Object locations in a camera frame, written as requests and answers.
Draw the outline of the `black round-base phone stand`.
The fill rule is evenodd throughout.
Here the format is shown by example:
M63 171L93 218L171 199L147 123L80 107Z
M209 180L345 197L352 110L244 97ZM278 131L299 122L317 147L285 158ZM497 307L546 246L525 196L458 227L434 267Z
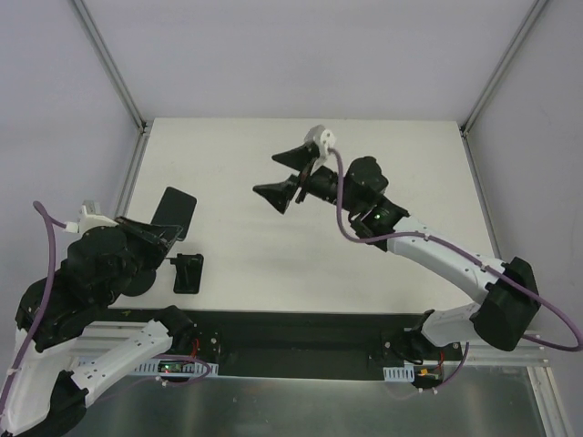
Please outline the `black round-base phone stand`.
M138 297L148 292L154 285L157 272L152 269L141 270L130 281L128 286L121 292L127 297Z

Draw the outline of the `black folding phone stand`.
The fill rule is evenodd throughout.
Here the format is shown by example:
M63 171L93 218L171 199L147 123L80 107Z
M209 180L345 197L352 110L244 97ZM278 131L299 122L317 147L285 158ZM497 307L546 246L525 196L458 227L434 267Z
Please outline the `black folding phone stand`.
M201 254L177 254L168 258L175 268L173 292L182 295L196 295L200 291L204 257Z

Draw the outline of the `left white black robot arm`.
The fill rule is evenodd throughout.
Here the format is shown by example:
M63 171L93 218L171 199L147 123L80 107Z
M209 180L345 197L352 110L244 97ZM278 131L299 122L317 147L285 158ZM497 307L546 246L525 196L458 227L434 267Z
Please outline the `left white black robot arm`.
M28 287L15 316L15 365L1 395L6 436L62 436L139 364L192 350L194 324L171 305L117 347L86 365L68 367L69 352L85 328L141 274L161 265L181 231L178 225L116 218L85 231L69 245L60 267Z

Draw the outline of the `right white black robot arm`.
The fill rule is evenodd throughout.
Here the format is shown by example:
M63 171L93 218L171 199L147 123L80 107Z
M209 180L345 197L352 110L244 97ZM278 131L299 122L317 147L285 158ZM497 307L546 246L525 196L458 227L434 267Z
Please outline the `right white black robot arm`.
M346 212L353 238L384 252L409 259L457 286L471 303L451 310L428 310L392 341L408 361L431 359L442 347L483 340L513 351L540 304L531 266L520 258L509 262L465 253L389 200L389 185L375 158L355 159L347 170L318 167L317 147L306 143L276 154L273 160L294 169L280 183L257 185L253 192L285 213L291 202L311 195Z

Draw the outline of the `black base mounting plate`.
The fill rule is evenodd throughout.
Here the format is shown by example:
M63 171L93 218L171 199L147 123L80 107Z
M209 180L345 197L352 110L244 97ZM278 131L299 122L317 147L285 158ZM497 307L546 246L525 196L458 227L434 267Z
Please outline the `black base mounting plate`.
M384 371L459 362L477 334L433 344L421 334L424 314L333 314L186 310L193 332L169 360L191 354L224 377L379 381Z

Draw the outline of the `front aluminium rail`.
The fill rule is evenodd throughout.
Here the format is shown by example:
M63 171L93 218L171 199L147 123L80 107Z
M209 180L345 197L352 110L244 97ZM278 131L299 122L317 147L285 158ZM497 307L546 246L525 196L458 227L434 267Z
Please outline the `front aluminium rail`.
M72 357L98 357L139 333L143 322L97 321L88 325L69 351ZM547 367L543 346L522 340L513 351L499 351L483 341L471 343L466 364L473 366Z

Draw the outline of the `left aluminium frame post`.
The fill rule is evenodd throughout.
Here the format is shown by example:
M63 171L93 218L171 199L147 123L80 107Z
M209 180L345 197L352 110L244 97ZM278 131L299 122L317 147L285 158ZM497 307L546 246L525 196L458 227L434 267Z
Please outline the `left aluminium frame post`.
M107 42L98 28L96 20L87 6L87 3L83 0L71 0L68 1L68 3L86 34L89 44L92 46L100 65L113 86L113 89L117 93L120 102L137 128L139 134L144 134L148 128L148 121L139 110L117 63L107 46Z

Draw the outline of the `aluminium frame post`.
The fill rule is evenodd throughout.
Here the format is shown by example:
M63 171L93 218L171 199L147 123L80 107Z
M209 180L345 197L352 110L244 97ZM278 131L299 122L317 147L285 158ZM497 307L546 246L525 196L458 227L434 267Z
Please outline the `aluminium frame post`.
M117 63L107 46L107 42L98 28L96 20L87 6L87 3L83 0L71 0L68 1L68 3L86 34L89 44L92 46L100 65L113 86L113 89L117 93L120 102L137 128L139 134L144 134L148 128L148 121L139 110Z
M465 120L460 124L459 130L462 138L466 138L469 135L477 120L486 110L486 106L496 94L507 72L514 64L519 52L550 4L550 0L536 0L527 9L526 15L510 39L502 56L497 61L476 102L473 104Z

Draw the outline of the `right aluminium frame post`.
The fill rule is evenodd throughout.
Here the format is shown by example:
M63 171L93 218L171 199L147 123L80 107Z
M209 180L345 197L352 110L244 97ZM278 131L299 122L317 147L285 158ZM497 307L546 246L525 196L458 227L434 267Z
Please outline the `right aluminium frame post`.
M550 4L550 0L536 0L527 9L526 15L510 39L502 56L497 61L476 102L473 104L465 120L460 124L459 130L462 138L466 138L469 135L477 120L486 110L486 106L496 94L507 72L514 64L519 52Z

